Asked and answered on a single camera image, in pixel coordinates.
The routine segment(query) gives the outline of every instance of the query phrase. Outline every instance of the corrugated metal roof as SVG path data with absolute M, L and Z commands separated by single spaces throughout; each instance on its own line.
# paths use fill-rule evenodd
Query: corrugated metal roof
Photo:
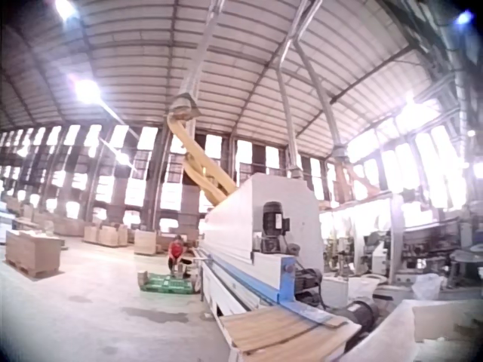
M 299 3 L 226 0 L 203 66 L 198 127 L 287 144 L 270 60 Z M 209 4 L 84 0 L 76 2 L 81 22 L 67 24 L 54 9 L 25 9 L 18 26 L 5 33 L 1 126 L 102 122 L 100 107 L 75 98 L 69 74 L 97 81 L 106 103 L 127 123 L 162 122 L 201 39 Z M 376 0 L 324 1 L 300 43 L 332 97 L 344 142 L 430 83 L 416 51 Z M 284 69 L 299 150 L 326 156 L 332 140 L 325 115 L 293 48 Z

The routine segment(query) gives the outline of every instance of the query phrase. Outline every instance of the pipe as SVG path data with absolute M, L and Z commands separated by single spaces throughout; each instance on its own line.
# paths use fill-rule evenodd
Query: pipe
M 314 67 L 310 63 L 310 59 L 307 57 L 305 52 L 303 51 L 302 47 L 298 40 L 294 41 L 294 47 L 297 50 L 297 53 L 302 60 L 303 65 L 306 67 L 307 72 L 309 72 L 310 79 L 314 84 L 315 91 L 317 92 L 318 99 L 322 103 L 322 108 L 324 109 L 325 117 L 327 119 L 327 123 L 329 126 L 329 130 L 331 131 L 332 140 L 334 141 L 335 146 L 341 146 L 342 142 L 340 140 L 339 130 L 337 129 L 337 124 L 334 117 L 334 112 L 332 111 L 331 100 L 329 100 L 329 96 L 327 95 L 327 91 L 325 90 L 322 82 L 319 80 L 317 73 L 315 72 Z
M 441 30 L 441 38 L 448 53 L 451 67 L 454 71 L 454 85 L 456 87 L 456 95 L 460 104 L 460 142 L 459 153 L 460 158 L 464 161 L 466 156 L 466 132 L 469 111 L 469 94 L 466 88 L 466 71 L 464 69 L 464 61 L 461 55 L 460 45 L 458 41 L 461 36 L 455 29 L 454 19 L 457 14 L 451 16 L 451 12 L 447 8 L 443 8 L 445 2 L 441 0 L 431 0 L 429 8 L 435 18 L 436 26 Z
M 295 37 L 295 40 L 294 41 L 298 41 L 300 39 L 300 37 L 302 36 L 302 34 L 307 30 L 307 28 L 309 27 L 310 22 L 314 18 L 315 13 L 321 7 L 323 1 L 324 0 L 315 0 L 315 3 L 310 8 L 309 13 L 303 19 L 302 25 L 299 26 L 299 29 L 297 30 L 297 36 Z
M 192 92 L 194 90 L 198 74 L 200 73 L 203 65 L 203 61 L 205 60 L 208 45 L 210 44 L 214 30 L 217 27 L 218 17 L 220 17 L 224 2 L 225 0 L 211 0 L 210 9 L 208 10 L 208 21 L 205 32 L 203 33 L 203 38 L 196 48 L 195 55 L 189 64 L 186 76 L 183 78 L 178 95 L 189 93 L 192 98 L 194 98 L 194 94 L 192 94 Z
M 287 122 L 287 134 L 288 134 L 288 165 L 289 169 L 297 168 L 297 141 L 295 140 L 294 123 L 292 121 L 292 114 L 290 113 L 290 105 L 288 103 L 287 90 L 285 89 L 285 83 L 281 69 L 277 68 L 278 86 L 280 87 L 281 102 L 284 106 L 285 120 Z
M 299 8 L 297 9 L 297 12 L 295 13 L 294 21 L 292 21 L 292 25 L 290 26 L 290 29 L 288 30 L 288 34 L 285 37 L 285 42 L 281 47 L 281 55 L 278 60 L 279 68 L 281 68 L 281 65 L 285 61 L 285 57 L 287 56 L 288 49 L 290 48 L 292 41 L 294 40 L 294 36 L 297 33 L 297 26 L 299 25 L 300 18 L 302 17 L 302 13 L 307 6 L 307 2 L 309 2 L 309 0 L 302 0 L 300 2 Z

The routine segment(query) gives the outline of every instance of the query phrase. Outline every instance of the wooden panel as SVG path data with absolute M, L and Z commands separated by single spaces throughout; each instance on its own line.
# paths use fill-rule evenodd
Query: wooden panel
M 334 316 L 330 327 L 309 321 L 280 306 L 220 319 L 244 361 L 321 360 L 360 328 Z

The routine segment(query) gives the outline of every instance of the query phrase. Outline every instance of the white plastic bag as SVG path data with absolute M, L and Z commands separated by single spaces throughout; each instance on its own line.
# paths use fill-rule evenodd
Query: white plastic bag
M 378 284 L 378 279 L 349 278 L 349 289 L 347 290 L 348 302 L 350 303 L 360 298 L 372 299 L 372 295 Z
M 412 290 L 417 300 L 438 300 L 441 277 L 437 274 L 424 274 L 416 277 Z

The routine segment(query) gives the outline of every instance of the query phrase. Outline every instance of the concrete floor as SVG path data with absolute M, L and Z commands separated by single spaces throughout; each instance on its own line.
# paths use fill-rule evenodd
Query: concrete floor
M 227 361 L 199 295 L 145 293 L 137 271 L 167 274 L 165 256 L 66 241 L 62 273 L 31 280 L 0 262 L 0 344 L 22 362 Z M 0 247 L 0 260 L 5 247 Z

